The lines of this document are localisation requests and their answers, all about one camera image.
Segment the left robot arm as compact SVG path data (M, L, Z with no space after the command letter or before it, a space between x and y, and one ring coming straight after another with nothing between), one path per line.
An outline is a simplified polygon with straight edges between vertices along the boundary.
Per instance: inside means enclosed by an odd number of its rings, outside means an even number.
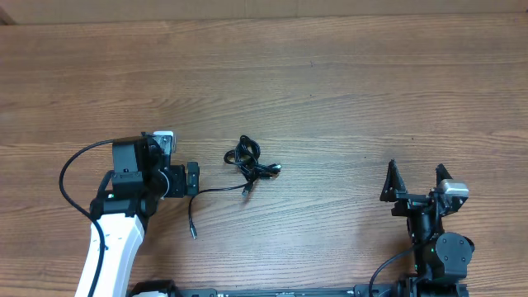
M90 204L91 242L76 296L126 296L150 218L165 198L199 192L198 163L172 165L171 131L115 139L113 168Z

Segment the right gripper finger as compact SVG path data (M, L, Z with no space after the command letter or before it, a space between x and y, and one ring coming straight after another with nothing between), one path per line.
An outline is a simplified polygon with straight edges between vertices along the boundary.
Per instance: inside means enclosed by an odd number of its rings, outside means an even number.
M440 163L436 166L436 187L441 188L444 181L450 181L453 177L448 173L446 167Z
M388 171L381 191L379 200L383 202L396 202L401 195L407 194L407 187L399 173L395 159L392 159L388 165Z

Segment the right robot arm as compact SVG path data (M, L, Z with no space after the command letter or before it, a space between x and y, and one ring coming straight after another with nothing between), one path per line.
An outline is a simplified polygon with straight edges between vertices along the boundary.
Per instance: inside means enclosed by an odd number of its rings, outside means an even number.
M379 199L394 204L391 215L407 220L412 246L379 266L368 294L375 294L375 279L385 267L412 255L415 272L400 276L383 296L467 296L467 286L460 281L467 277L475 246L461 234L446 232L442 219L458 212L468 198L468 186L455 180L443 164L436 167L436 185L427 194L411 194L391 160Z

